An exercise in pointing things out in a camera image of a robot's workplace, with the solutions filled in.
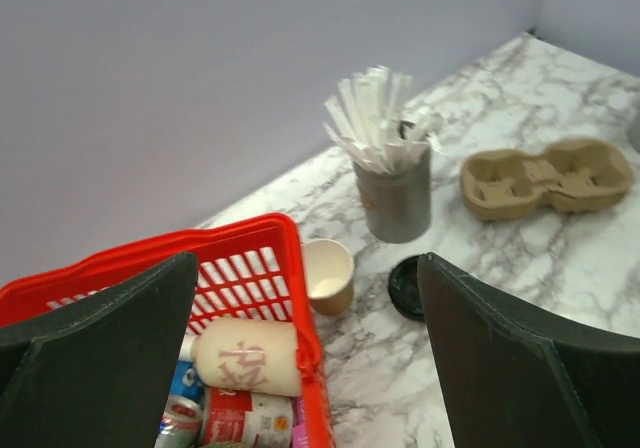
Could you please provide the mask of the brown paper coffee cup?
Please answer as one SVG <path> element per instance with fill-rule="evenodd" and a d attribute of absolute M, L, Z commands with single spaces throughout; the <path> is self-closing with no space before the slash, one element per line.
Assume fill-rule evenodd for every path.
<path fill-rule="evenodd" d="M 302 246 L 307 297 L 325 317 L 346 313 L 354 298 L 355 262 L 350 251 L 331 239 L 313 239 Z"/>

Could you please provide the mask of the cream bottle with pink print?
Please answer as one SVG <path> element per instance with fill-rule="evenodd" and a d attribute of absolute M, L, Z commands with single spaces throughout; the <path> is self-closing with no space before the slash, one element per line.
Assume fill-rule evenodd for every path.
<path fill-rule="evenodd" d="M 297 334 L 281 321 L 221 317 L 186 335 L 178 359 L 189 361 L 207 386 L 299 397 Z"/>

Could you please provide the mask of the red plastic shopping basket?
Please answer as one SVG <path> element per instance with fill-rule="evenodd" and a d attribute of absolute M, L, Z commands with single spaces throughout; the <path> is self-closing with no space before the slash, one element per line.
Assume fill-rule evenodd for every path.
<path fill-rule="evenodd" d="M 7 326 L 63 308 L 181 252 L 196 255 L 199 262 L 187 334 L 201 333 L 222 316 L 292 323 L 309 444 L 335 446 L 323 348 L 307 298 L 300 238 L 294 221 L 284 214 L 147 238 L 12 281 L 1 289 L 1 323 Z"/>

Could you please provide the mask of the blue drink can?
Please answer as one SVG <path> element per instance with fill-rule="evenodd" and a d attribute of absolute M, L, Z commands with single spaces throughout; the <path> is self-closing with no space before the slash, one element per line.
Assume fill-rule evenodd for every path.
<path fill-rule="evenodd" d="M 193 363 L 179 360 L 176 364 L 169 394 L 199 402 L 203 391 L 203 384 L 194 369 Z"/>

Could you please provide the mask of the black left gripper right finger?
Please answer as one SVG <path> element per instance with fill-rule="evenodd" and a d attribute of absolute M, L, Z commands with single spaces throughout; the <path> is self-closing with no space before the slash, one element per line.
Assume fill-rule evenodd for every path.
<path fill-rule="evenodd" d="M 638 338 L 551 313 L 433 252 L 417 279 L 455 446 L 638 446 Z"/>

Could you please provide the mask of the white wrapped straws bunch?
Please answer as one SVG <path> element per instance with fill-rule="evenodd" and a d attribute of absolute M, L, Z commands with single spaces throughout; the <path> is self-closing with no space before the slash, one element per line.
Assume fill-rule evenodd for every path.
<path fill-rule="evenodd" d="M 399 174 L 430 151 L 440 154 L 441 115 L 421 108 L 412 121 L 404 119 L 412 87 L 412 76 L 381 65 L 340 80 L 338 93 L 324 102 L 331 120 L 323 126 L 330 140 L 376 174 Z"/>

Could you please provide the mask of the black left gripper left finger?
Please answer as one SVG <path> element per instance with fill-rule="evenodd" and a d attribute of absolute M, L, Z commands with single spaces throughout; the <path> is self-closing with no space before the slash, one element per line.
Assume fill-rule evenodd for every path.
<path fill-rule="evenodd" d="M 83 267 L 1 291 L 1 443 L 155 443 L 198 278 L 192 253 L 152 267 Z"/>

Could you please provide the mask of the grey straw holder can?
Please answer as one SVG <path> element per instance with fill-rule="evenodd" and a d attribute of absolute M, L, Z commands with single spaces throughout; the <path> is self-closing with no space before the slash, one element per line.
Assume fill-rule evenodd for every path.
<path fill-rule="evenodd" d="M 375 173 L 352 163 L 371 234 L 392 244 L 419 238 L 431 224 L 431 146 L 420 161 L 398 173 Z"/>

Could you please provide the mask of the black plastic cup lid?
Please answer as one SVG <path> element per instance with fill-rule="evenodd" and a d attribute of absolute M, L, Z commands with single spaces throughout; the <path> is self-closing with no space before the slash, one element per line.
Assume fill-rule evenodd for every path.
<path fill-rule="evenodd" d="M 405 318 L 424 322 L 420 290 L 417 280 L 419 256 L 400 261 L 390 272 L 387 291 L 394 308 Z"/>

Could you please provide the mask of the red and white can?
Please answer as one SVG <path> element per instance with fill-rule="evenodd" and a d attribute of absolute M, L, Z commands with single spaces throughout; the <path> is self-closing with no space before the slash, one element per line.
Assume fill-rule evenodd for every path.
<path fill-rule="evenodd" d="M 290 398 L 207 387 L 202 400 L 201 446 L 289 447 L 295 415 Z"/>

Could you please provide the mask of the brown cardboard cup carrier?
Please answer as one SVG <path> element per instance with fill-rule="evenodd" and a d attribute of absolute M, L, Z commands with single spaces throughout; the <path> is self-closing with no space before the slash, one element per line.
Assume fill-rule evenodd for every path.
<path fill-rule="evenodd" d="M 459 182 L 465 206 L 481 221 L 511 220 L 549 207 L 596 212 L 623 200 L 634 183 L 623 153 L 609 142 L 568 138 L 539 154 L 517 149 L 468 157 Z"/>

